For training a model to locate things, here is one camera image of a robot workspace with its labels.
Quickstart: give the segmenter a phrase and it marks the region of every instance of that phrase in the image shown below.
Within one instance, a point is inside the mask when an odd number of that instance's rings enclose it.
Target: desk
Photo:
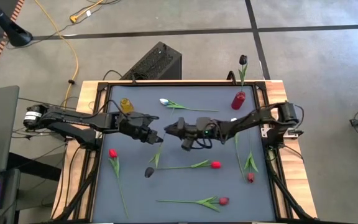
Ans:
[[[77,111],[84,112],[84,113],[92,113],[92,107],[93,103],[96,99],[96,95],[100,94],[102,95],[101,99],[104,99],[103,95],[105,95],[105,91],[98,92],[98,85],[99,83],[112,83],[112,84],[125,84],[130,83],[131,81],[87,81],[83,82],[83,86],[80,93],[80,98],[78,100],[77,105]],[[149,83],[175,83],[175,82],[181,82],[181,83],[194,83],[194,82],[215,82],[215,83],[230,83],[230,80],[147,80],[142,82],[149,82]],[[267,91],[267,97],[269,100],[269,103],[278,103],[283,102],[287,100],[287,96],[285,94],[285,89],[282,81],[266,81],[265,87]],[[262,95],[258,94],[258,97],[260,99],[260,102],[263,103]],[[300,152],[300,148],[298,145],[298,141],[286,141],[285,143],[287,146],[290,146]],[[67,149],[67,157],[68,161],[72,160],[73,154],[75,150],[77,149],[78,144],[74,141],[70,142]],[[313,199],[311,197],[310,188],[308,184],[308,179],[305,172],[305,167],[302,163],[302,160],[291,153],[290,151],[287,151],[286,149],[280,150],[280,156],[282,160],[282,167],[283,167],[283,173],[285,176],[285,180],[287,183],[287,187],[291,194],[294,196],[294,198],[298,201],[298,203],[304,208],[304,210],[309,213],[311,216],[316,217],[316,211],[314,208]],[[65,195],[68,194],[68,202],[71,200],[71,198],[75,195],[76,191],[78,190],[78,185],[80,181],[81,176],[81,170],[84,164],[84,157],[85,157],[85,151],[80,151],[76,154],[76,157],[73,161],[73,167],[71,168],[71,179],[70,179],[70,187],[68,188],[68,170],[69,170],[69,162],[65,163],[65,167],[63,169],[64,171],[64,180],[60,179],[60,181],[63,181],[63,187],[62,189],[59,187],[57,189],[57,192],[62,191],[62,198],[60,199],[59,203],[57,203],[57,197],[55,199],[55,203],[53,207],[55,208],[57,206],[57,212],[55,214],[55,217],[58,216],[65,206]],[[286,213],[286,207],[285,203],[282,197],[282,194],[280,191],[276,188],[277,191],[277,202],[280,210],[280,216],[282,218],[287,217]],[[86,215],[86,205],[88,203],[88,195],[89,190],[87,190],[84,194],[84,197],[82,198],[81,207],[79,209],[79,218],[84,218]]]

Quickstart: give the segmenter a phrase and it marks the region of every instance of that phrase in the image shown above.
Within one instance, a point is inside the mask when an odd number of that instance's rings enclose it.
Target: metal bracket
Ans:
[[[267,138],[267,131],[269,131],[271,128],[261,128],[260,129],[260,133],[262,133],[262,138]],[[298,139],[299,135],[298,132],[300,130],[296,130],[296,133],[291,133],[291,132],[294,132],[295,131],[295,128],[288,128],[287,131],[285,132],[283,138],[284,139],[292,139],[292,140],[295,140],[295,139]]]

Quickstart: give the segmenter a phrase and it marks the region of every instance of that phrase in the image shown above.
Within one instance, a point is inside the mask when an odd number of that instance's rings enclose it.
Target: wooden table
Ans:
[[[167,83],[167,82],[231,82],[230,80],[144,80],[144,81],[138,81],[140,82],[161,82],[161,83]],[[97,94],[97,88],[99,82],[108,82],[112,84],[128,84],[132,81],[85,81],[82,84],[80,97],[78,99],[78,104],[76,110],[83,113],[92,113],[93,110],[93,103],[96,99]],[[285,93],[284,84],[280,80],[269,80],[269,81],[260,81],[260,80],[247,80],[247,82],[265,82],[266,83],[266,89],[267,89],[267,95],[269,103],[279,103],[284,102],[287,100],[287,95]],[[300,147],[297,140],[286,140],[285,144],[299,153]],[[76,194],[78,190],[78,186],[80,183],[80,176],[81,176],[81,170],[83,167],[83,161],[85,158],[85,151],[80,150],[77,152],[75,158],[73,158],[74,152],[76,151],[78,147],[78,143],[76,141],[70,141],[68,143],[67,147],[67,154],[66,154],[66,162],[65,166],[63,168],[63,176],[64,179],[60,178],[60,181],[63,181],[63,187],[60,188],[61,182],[59,182],[57,194],[55,198],[55,203],[53,205],[53,210],[55,210],[55,207],[57,206],[57,211],[54,215],[54,217],[59,216],[59,214],[62,213],[63,208],[66,204],[66,194],[68,194],[68,202],[71,201],[72,197]],[[306,176],[305,167],[303,165],[303,161],[293,152],[283,148],[280,150],[281,160],[282,160],[282,166],[283,171],[285,175],[285,180],[287,183],[287,188],[291,192],[291,194],[294,196],[296,201],[303,207],[306,213],[311,215],[312,217],[317,217],[316,210],[314,207],[313,199],[310,192],[309,182],[308,178]],[[68,188],[68,170],[70,166],[70,161],[74,159],[73,165],[71,168],[71,177],[70,177],[70,188]],[[92,161],[89,164],[89,170],[92,166]],[[58,196],[60,191],[62,190],[62,197],[58,203]],[[286,218],[286,208],[283,200],[283,195],[281,194],[281,191],[276,186],[276,192],[278,197],[278,204],[280,208],[280,214],[282,218]],[[88,196],[89,196],[89,189],[85,192],[82,202],[81,202],[81,209],[79,218],[85,217],[85,211],[86,211],[86,204],[88,203]]]

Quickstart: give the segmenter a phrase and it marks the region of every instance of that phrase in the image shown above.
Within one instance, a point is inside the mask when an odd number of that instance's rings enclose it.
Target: red vase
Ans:
[[[236,94],[236,96],[233,99],[233,102],[231,103],[231,108],[238,110],[240,109],[242,103],[246,100],[246,93],[243,91],[240,91]]]

